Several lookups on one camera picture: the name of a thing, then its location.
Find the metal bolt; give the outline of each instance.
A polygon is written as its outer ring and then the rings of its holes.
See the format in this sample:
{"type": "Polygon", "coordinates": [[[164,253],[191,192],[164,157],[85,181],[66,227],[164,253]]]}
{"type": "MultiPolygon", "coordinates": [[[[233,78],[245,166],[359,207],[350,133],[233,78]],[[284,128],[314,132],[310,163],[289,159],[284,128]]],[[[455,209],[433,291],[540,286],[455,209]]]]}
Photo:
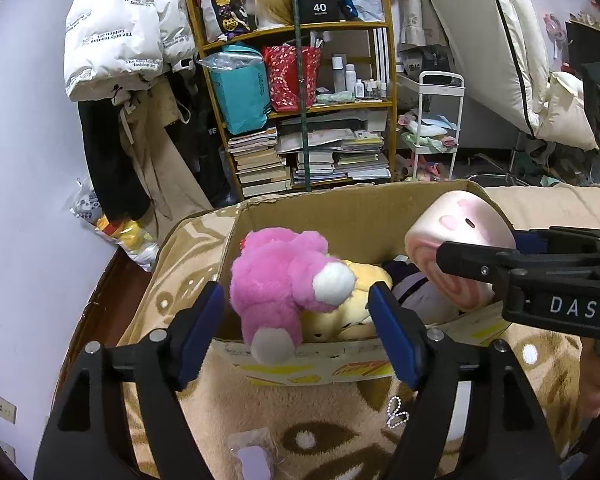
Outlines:
{"type": "Polygon", "coordinates": [[[154,343],[159,343],[167,339],[167,331],[163,328],[157,328],[149,334],[149,339],[154,343]]]}
{"type": "Polygon", "coordinates": [[[101,347],[102,346],[97,341],[89,341],[84,346],[84,351],[87,352],[87,354],[95,354],[101,347]]]}
{"type": "Polygon", "coordinates": [[[504,342],[503,339],[496,339],[496,341],[493,342],[493,347],[498,352],[506,352],[507,351],[507,344],[504,342]]]}
{"type": "Polygon", "coordinates": [[[445,338],[445,333],[439,328],[429,328],[427,330],[427,337],[432,341],[442,341],[445,338]]]}

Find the beige blanket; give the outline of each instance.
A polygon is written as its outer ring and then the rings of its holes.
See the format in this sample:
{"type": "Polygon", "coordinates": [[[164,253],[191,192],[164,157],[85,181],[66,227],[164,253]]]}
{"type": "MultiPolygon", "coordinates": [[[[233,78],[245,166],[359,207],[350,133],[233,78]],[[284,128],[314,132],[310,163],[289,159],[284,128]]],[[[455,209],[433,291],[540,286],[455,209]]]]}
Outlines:
{"type": "MultiPolygon", "coordinates": [[[[551,225],[600,228],[600,188],[558,186],[488,189],[518,229],[551,225]]],[[[120,344],[137,342],[167,326],[192,305],[218,270],[224,240],[238,206],[187,219],[165,243],[138,312],[120,344]]],[[[573,336],[512,325],[505,333],[546,413],[558,452],[577,437],[578,358],[573,336]]],[[[269,428],[277,443],[278,469],[296,479],[372,480],[386,465],[404,425],[387,427],[387,404],[398,396],[407,411],[413,394],[393,378],[325,386],[254,386],[223,357],[210,351],[197,381],[178,395],[206,463],[218,480],[236,478],[226,438],[269,428]]],[[[126,406],[141,469],[157,476],[132,385],[126,406]]],[[[453,469],[458,441],[448,443],[440,473],[453,469]]]]}

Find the electrical outlet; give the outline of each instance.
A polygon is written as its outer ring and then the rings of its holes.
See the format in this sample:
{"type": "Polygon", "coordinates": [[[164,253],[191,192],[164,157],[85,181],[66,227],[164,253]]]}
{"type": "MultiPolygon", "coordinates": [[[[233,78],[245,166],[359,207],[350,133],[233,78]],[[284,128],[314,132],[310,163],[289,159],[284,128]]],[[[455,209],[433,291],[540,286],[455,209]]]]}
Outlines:
{"type": "Polygon", "coordinates": [[[13,463],[16,463],[16,450],[6,442],[0,440],[0,447],[13,463]]]}
{"type": "Polygon", "coordinates": [[[11,404],[8,400],[0,397],[0,416],[10,422],[11,424],[16,423],[16,406],[11,404]]]}

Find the red patterned bag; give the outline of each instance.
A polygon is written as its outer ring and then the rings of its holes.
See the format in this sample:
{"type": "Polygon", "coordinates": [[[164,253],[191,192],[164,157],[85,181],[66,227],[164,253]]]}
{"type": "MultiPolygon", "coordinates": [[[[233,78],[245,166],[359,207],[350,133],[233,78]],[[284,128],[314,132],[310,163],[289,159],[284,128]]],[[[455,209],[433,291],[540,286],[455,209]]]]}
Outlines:
{"type": "MultiPolygon", "coordinates": [[[[296,48],[294,46],[266,46],[262,50],[269,79],[269,98],[277,112],[297,112],[300,109],[296,48]]],[[[320,65],[320,48],[302,47],[304,81],[306,83],[306,106],[315,101],[315,80],[320,65]]]]}

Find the small bottle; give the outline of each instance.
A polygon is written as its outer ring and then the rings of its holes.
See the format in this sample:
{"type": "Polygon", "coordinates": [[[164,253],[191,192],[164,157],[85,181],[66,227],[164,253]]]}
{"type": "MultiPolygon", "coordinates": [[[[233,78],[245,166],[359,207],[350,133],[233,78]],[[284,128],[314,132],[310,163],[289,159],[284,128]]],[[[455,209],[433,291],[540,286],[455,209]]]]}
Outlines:
{"type": "Polygon", "coordinates": [[[347,86],[347,92],[353,94],[354,87],[356,86],[356,67],[349,63],[344,73],[344,82],[347,86]]]}
{"type": "Polygon", "coordinates": [[[347,85],[344,79],[344,66],[342,58],[340,56],[331,57],[331,66],[333,67],[333,85],[336,94],[338,92],[344,92],[347,89],[347,85]]]}
{"type": "Polygon", "coordinates": [[[362,83],[362,79],[358,79],[356,81],[356,85],[354,86],[354,95],[356,99],[363,98],[365,96],[365,85],[362,83]]]}

